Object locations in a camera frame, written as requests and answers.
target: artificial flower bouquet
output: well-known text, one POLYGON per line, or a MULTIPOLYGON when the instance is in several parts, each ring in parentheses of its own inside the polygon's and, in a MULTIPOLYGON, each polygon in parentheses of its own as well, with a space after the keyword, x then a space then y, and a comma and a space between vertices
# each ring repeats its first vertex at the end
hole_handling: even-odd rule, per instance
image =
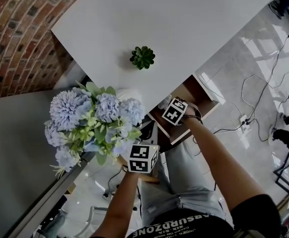
POLYGON ((139 100, 120 101, 110 86, 98 88, 88 82, 63 91, 51 102, 51 120, 45 123, 49 144, 57 147, 55 168, 59 177, 80 164, 83 152, 96 152, 100 165, 107 155, 117 158, 141 132, 135 127, 145 116, 139 100))

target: forearm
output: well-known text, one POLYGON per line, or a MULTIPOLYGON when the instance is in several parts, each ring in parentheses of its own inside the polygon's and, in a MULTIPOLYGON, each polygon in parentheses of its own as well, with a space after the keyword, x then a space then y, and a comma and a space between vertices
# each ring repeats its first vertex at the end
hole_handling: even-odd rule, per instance
POLYGON ((264 194, 262 188, 230 155, 213 133, 197 119, 189 118, 184 123, 193 133, 230 210, 248 198, 264 194))
POLYGON ((126 172, 115 196, 109 204, 107 215, 130 220, 134 207, 139 173, 126 172))

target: gray pants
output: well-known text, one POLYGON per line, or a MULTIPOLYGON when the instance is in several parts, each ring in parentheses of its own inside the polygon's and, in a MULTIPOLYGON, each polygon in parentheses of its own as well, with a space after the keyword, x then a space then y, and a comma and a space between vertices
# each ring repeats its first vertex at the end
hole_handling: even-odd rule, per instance
POLYGON ((176 208, 191 209, 225 219, 224 212, 209 190, 186 142, 165 153, 169 170, 166 177, 161 158, 158 159, 160 184, 142 182, 143 226, 148 226, 160 214, 176 208))

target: marble floor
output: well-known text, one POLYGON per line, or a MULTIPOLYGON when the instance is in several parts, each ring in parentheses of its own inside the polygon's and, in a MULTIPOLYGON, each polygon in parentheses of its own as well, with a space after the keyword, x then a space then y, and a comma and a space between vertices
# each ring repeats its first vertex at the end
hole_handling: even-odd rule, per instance
MULTIPOLYGON (((234 158, 264 188, 276 204, 286 196, 286 192, 275 184, 276 176, 273 170, 284 162, 288 150, 283 144, 277 143, 272 147, 267 141, 261 142, 258 133, 263 140, 268 138, 269 127, 275 123, 277 108, 289 95, 289 38, 285 42, 288 34, 289 17, 278 20, 269 8, 265 7, 196 71, 196 75, 203 83, 216 93, 211 92, 214 99, 221 104, 205 119, 205 126, 213 132, 222 128, 235 129, 240 125, 241 115, 249 116, 252 113, 252 106, 256 105, 266 84, 264 80, 270 77, 278 50, 285 43, 270 80, 270 87, 265 89, 256 108, 255 117, 260 129, 254 121, 246 132, 239 129, 216 134, 234 158), (247 104, 242 100, 241 89, 243 81, 254 74, 259 77, 249 78, 243 89, 244 100, 249 103, 247 104)), ((289 115, 289 100, 281 104, 280 112, 289 115)), ((198 153, 198 147, 192 138, 187 140, 192 150, 198 153)), ((195 158, 210 188, 213 189, 215 182, 203 155, 199 154, 195 158)), ((101 186, 107 188, 109 178, 118 171, 119 166, 112 164, 111 160, 108 160, 103 167, 95 162, 91 162, 86 167, 75 181, 77 188, 72 195, 68 196, 65 210, 69 215, 60 230, 61 237, 74 236, 82 229, 92 205, 108 206, 108 201, 102 198, 101 186)), ((284 176, 289 180, 289 171, 285 172, 284 176)), ((122 177, 122 174, 115 177, 112 185, 118 184, 122 177)), ((224 206, 227 220, 232 224, 225 200, 218 188, 216 192, 224 206)), ((134 212, 131 229, 137 227, 141 227, 141 220, 139 213, 134 212)))

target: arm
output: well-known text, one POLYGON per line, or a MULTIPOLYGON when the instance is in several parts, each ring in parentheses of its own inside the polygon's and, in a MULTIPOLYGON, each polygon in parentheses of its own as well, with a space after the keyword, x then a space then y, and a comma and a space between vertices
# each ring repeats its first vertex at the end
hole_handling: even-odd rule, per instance
POLYGON ((133 211, 139 173, 126 172, 103 223, 91 237, 124 238, 133 211))
POLYGON ((195 118, 187 118, 184 123, 194 135, 230 211, 253 196, 265 194, 213 133, 195 118))

